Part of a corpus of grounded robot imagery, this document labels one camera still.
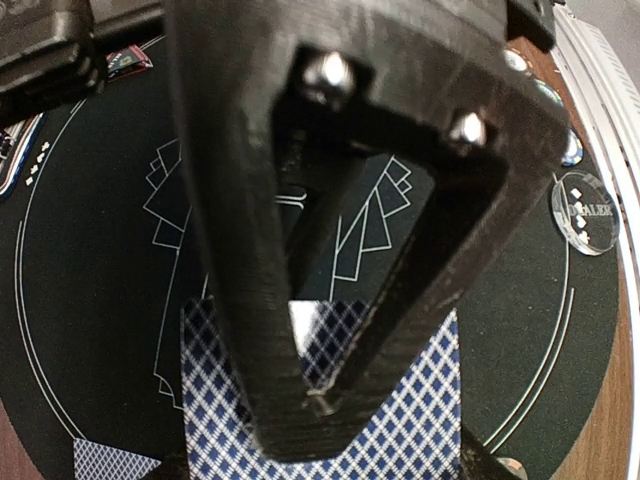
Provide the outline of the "blue white chips front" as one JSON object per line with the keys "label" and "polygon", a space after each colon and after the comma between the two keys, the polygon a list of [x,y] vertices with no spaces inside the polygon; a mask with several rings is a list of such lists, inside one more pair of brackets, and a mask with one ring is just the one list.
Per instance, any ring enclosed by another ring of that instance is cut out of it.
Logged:
{"label": "blue white chips front", "polygon": [[568,132],[568,143],[566,152],[562,158],[563,167],[577,166],[584,158],[584,148],[581,139],[570,129]]}

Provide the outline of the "orange chips seat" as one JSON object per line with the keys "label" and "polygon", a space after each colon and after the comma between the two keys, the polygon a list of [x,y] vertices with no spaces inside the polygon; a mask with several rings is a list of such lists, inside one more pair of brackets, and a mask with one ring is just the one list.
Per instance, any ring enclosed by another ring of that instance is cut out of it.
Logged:
{"label": "orange chips seat", "polygon": [[505,49],[503,51],[503,57],[507,66],[516,72],[524,75],[530,74],[530,66],[527,60],[519,53],[511,49]]}
{"label": "orange chips seat", "polygon": [[528,479],[528,475],[526,469],[524,468],[524,465],[518,460],[509,457],[498,457],[497,460],[502,466],[504,466],[512,475],[516,476],[518,479]]}

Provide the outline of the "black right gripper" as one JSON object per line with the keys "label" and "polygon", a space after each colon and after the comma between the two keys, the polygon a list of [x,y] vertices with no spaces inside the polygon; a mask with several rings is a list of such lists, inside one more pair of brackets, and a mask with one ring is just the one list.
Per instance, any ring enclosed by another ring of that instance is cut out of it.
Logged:
{"label": "black right gripper", "polygon": [[1,123],[104,90],[107,56],[163,32],[161,1],[3,1]]}

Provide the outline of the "grey blue card deck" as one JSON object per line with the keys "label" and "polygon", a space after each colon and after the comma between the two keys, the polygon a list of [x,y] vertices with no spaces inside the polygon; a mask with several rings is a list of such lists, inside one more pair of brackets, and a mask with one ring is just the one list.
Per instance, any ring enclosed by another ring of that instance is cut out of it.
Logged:
{"label": "grey blue card deck", "polygon": [[183,418],[193,479],[456,479],[461,441],[458,318],[451,311],[390,397],[338,456],[282,463],[254,442],[213,301],[181,312]]}

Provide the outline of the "orange chips front seat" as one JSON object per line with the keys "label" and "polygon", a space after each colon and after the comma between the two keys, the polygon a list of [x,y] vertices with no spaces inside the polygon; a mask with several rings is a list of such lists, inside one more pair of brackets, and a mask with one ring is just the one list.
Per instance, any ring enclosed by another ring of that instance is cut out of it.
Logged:
{"label": "orange chips front seat", "polygon": [[530,66],[527,60],[519,53],[511,49],[505,49],[503,51],[503,57],[507,66],[516,72],[524,75],[530,74]]}

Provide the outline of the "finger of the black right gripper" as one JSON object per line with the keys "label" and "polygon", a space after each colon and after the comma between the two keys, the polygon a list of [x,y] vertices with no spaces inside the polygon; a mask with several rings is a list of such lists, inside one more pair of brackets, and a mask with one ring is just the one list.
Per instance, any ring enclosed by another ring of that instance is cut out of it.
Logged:
{"label": "finger of the black right gripper", "polygon": [[512,71],[506,42],[555,42],[548,1],[346,1],[334,55],[356,89],[327,133],[397,154],[434,188],[343,364],[309,402],[369,415],[550,182],[567,115]]}
{"label": "finger of the black right gripper", "polygon": [[358,1],[169,1],[185,178],[224,345],[260,452],[332,458],[373,414],[311,389],[289,316],[368,153],[346,113]]}

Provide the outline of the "red black triangle marker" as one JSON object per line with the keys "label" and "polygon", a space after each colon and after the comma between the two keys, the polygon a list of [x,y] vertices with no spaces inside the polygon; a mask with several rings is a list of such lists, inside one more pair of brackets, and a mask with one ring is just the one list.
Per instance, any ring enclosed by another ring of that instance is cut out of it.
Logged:
{"label": "red black triangle marker", "polygon": [[148,55],[137,45],[112,52],[107,57],[108,80],[115,81],[153,67]]}

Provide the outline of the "blue card seat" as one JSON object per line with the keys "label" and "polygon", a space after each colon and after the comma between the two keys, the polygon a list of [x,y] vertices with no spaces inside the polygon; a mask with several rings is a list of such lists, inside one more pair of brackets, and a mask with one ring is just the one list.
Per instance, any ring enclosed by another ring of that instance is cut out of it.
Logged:
{"label": "blue card seat", "polygon": [[157,459],[81,438],[74,440],[73,460],[79,480],[141,479],[160,465]]}

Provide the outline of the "green chips front seat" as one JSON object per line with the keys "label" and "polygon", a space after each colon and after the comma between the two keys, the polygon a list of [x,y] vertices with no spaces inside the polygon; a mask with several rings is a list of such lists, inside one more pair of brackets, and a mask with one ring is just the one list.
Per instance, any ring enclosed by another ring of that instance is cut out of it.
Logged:
{"label": "green chips front seat", "polygon": [[558,91],[554,89],[550,84],[539,78],[534,78],[533,83],[536,86],[537,91],[541,94],[540,104],[543,105],[546,109],[565,108],[562,97],[560,96]]}

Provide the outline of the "clear round dealer button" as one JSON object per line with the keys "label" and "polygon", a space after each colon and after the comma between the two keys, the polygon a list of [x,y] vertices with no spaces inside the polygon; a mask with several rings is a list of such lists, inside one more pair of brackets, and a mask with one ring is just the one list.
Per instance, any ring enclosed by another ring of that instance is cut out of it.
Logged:
{"label": "clear round dealer button", "polygon": [[600,256],[618,241],[620,218],[604,183],[586,171],[570,171],[551,190],[551,212],[565,240],[587,256]]}

